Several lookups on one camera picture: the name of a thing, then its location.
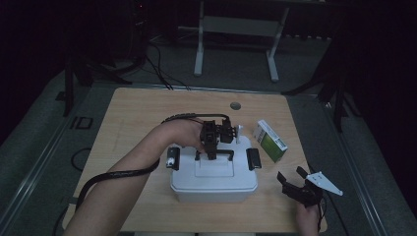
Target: gray floor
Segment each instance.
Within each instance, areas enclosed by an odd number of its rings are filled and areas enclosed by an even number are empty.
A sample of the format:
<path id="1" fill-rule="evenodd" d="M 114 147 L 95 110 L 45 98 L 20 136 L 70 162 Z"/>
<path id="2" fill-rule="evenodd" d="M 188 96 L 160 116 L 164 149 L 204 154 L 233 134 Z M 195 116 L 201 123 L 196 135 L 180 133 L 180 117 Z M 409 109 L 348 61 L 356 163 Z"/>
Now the gray floor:
<path id="1" fill-rule="evenodd" d="M 217 45 L 209 46 L 205 51 L 203 74 L 196 78 L 193 76 L 196 55 L 193 40 L 176 46 L 161 42 L 155 41 L 161 50 L 162 70 L 192 89 L 272 93 L 294 89 L 309 81 L 328 46 L 328 42 L 320 40 L 283 39 L 275 56 L 280 80 L 272 83 L 262 50 L 224 50 Z M 153 48 L 149 49 L 149 57 L 157 61 Z M 144 69 L 151 71 L 148 63 Z M 157 76 L 146 71 L 124 77 L 134 82 L 132 87 L 163 88 Z M 182 89 L 174 81 L 169 82 Z M 39 157 L 46 159 L 44 171 L 37 173 L 37 181 L 32 182 L 35 188 L 30 189 L 30 197 L 16 205 L 20 207 L 18 211 L 8 214 L 14 216 L 10 217 L 9 235 L 53 233 L 60 213 L 74 201 L 72 195 L 81 175 L 71 165 L 71 156 L 92 146 L 111 95 L 118 87 L 104 80 L 98 80 L 92 88 L 77 87 L 79 105 L 70 117 L 63 118 L 64 104 L 55 101 L 63 85 L 63 74 L 60 74 L 49 83 L 23 122 L 0 147 L 1 212 L 10 212 L 7 207 L 13 203 L 20 184 L 31 168 L 39 164 Z M 320 86 L 287 98 L 309 163 L 315 170 L 323 171 L 344 192 L 343 197 L 327 195 L 328 230 L 323 235 L 417 235 L 416 219 L 396 187 L 365 122 L 346 109 L 348 116 L 343 118 L 343 133 L 339 134 L 330 122 L 331 108 L 315 99 L 314 94 L 319 89 Z M 91 129 L 71 129 L 76 116 L 93 118 Z M 59 142 L 51 143 L 57 140 L 55 138 L 59 138 Z M 88 154 L 85 150 L 76 156 L 77 166 L 83 166 Z"/>

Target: dark background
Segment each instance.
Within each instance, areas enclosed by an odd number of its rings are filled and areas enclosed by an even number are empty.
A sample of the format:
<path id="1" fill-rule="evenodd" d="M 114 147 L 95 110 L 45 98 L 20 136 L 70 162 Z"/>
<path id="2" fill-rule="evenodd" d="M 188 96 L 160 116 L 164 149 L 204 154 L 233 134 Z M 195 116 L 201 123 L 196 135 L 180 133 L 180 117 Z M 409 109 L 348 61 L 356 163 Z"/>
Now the dark background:
<path id="1" fill-rule="evenodd" d="M 328 61 L 348 65 L 346 90 L 352 93 L 416 214 L 417 7 L 408 1 L 347 3 L 292 5 L 284 33 L 302 38 L 308 35 L 333 38 L 338 56 Z M 138 4 L 144 4 L 145 8 L 135 18 L 138 9 L 132 9 L 138 8 Z M 248 14 L 247 7 L 241 4 L 222 9 L 239 16 Z M 175 38 L 176 26 L 198 25 L 198 9 L 199 2 L 193 0 L 3 0 L 0 6 L 0 144 L 19 124 L 49 80 L 64 69 L 69 48 L 74 49 L 75 45 L 100 63 L 111 64 L 112 58 L 141 56 L 143 45 L 125 46 L 125 41 L 130 40 L 127 35 L 133 21 L 149 21 L 148 29 L 135 34 L 136 38 L 147 37 L 154 29 Z M 119 40 L 109 33 L 109 24 L 119 30 Z M 328 64 L 329 68 L 335 66 L 338 65 Z"/>

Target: table top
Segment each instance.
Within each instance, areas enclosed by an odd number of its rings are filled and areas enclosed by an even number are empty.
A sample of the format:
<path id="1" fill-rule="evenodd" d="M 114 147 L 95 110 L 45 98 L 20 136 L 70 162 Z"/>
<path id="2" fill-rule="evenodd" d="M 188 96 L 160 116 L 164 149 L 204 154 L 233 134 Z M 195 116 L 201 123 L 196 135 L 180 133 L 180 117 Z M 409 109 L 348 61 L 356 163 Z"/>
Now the table top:
<path id="1" fill-rule="evenodd" d="M 233 110 L 232 102 L 241 108 Z M 122 231 L 154 232 L 295 232 L 295 202 L 282 194 L 276 180 L 280 171 L 288 182 L 302 186 L 297 166 L 308 170 L 307 161 L 286 98 L 277 94 L 201 90 L 119 88 L 114 92 L 74 197 L 91 177 L 106 172 L 165 118 L 180 113 L 222 113 L 232 126 L 242 125 L 242 135 L 258 148 L 262 169 L 256 169 L 258 188 L 241 203 L 180 203 L 170 187 L 171 169 L 163 164 L 149 180 L 125 221 Z M 264 119 L 288 145 L 277 163 L 252 137 L 258 120 Z M 166 152 L 161 157 L 163 163 Z M 68 224 L 75 206 L 63 221 Z M 327 223 L 322 221 L 322 231 Z"/>

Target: small carton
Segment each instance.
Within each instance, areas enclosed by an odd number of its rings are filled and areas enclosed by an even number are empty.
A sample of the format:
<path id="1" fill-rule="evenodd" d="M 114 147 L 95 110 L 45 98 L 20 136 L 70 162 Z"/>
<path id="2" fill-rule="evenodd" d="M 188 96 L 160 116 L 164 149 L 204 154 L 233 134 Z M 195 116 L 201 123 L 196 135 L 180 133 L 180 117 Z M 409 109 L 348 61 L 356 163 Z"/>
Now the small carton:
<path id="1" fill-rule="evenodd" d="M 279 161 L 288 149 L 288 146 L 270 128 L 265 120 L 258 121 L 258 127 L 254 131 L 254 137 L 273 162 Z"/>

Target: white plastic container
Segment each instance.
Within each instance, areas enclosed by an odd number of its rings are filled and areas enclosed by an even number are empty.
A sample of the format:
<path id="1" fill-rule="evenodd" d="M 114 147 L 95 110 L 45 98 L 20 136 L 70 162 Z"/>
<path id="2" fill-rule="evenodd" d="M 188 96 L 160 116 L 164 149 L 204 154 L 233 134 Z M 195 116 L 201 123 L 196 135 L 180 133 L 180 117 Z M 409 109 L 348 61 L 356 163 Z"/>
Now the white plastic container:
<path id="1" fill-rule="evenodd" d="M 173 170 L 171 188 L 184 203 L 236 203 L 244 201 L 258 187 L 255 170 L 249 170 L 246 149 L 251 147 L 247 137 L 241 136 L 240 144 L 219 143 L 217 149 L 233 149 L 228 154 L 218 154 L 216 160 L 208 160 L 206 154 L 196 160 L 193 147 L 180 148 L 180 167 Z"/>

